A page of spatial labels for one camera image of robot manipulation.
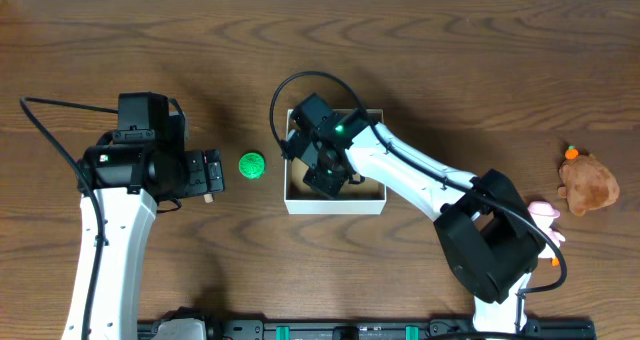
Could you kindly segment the green plastic spinning disc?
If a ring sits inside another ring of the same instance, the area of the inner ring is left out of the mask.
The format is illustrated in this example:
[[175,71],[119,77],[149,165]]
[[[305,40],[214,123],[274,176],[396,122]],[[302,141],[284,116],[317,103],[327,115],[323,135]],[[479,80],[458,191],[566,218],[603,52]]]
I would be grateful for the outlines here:
[[258,152],[247,152],[240,158],[238,169],[245,178],[258,179],[266,171],[266,161]]

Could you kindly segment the white cardboard box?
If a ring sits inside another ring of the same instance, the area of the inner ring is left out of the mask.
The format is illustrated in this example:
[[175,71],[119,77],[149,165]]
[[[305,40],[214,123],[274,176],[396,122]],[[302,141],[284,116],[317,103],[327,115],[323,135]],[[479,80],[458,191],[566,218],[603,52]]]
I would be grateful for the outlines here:
[[387,187],[367,177],[362,184],[345,182],[330,199],[303,182],[308,166],[284,161],[284,203],[290,215],[380,215],[387,201]]

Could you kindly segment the pink plush pig with hat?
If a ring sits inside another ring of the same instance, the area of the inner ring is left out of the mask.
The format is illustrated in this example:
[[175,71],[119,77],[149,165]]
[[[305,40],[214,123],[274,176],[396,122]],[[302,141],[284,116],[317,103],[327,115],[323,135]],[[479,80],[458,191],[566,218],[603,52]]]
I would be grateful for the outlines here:
[[[560,217],[560,212],[550,203],[545,201],[531,202],[528,205],[528,211],[536,226],[544,232],[558,248],[560,248],[562,243],[566,241],[566,238],[552,227],[553,222]],[[549,245],[545,246],[544,250],[538,255],[538,257],[540,259],[550,259],[553,267],[560,266],[559,258],[555,255]]]

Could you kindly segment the brown plush capybara with orange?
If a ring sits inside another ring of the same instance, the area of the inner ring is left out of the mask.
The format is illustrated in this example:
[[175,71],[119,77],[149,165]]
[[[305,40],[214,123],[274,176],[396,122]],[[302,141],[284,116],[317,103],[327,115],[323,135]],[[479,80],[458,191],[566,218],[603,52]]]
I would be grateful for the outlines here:
[[583,155],[574,146],[564,153],[558,173],[562,185],[558,195],[576,216],[614,204],[620,196],[619,184],[611,171],[593,154]]

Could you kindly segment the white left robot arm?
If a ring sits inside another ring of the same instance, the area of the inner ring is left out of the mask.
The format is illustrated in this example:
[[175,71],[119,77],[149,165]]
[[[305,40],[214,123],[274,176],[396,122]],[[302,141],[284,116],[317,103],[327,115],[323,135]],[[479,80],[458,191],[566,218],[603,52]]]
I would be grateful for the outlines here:
[[224,190],[220,153],[185,148],[177,101],[118,98],[118,125],[78,161],[82,238],[66,339],[135,339],[144,252],[158,205]]

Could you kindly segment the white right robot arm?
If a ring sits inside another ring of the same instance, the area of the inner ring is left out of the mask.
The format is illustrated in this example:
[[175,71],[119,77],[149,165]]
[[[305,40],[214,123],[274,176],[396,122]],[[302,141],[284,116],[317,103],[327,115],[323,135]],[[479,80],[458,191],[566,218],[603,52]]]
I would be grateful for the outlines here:
[[307,186],[330,199],[347,182],[374,180],[391,189],[433,222],[449,268],[474,296],[473,327],[524,329],[528,282],[547,241],[508,177],[449,167],[368,113],[336,111],[316,94],[289,119],[294,127],[281,144],[288,159],[307,165]]

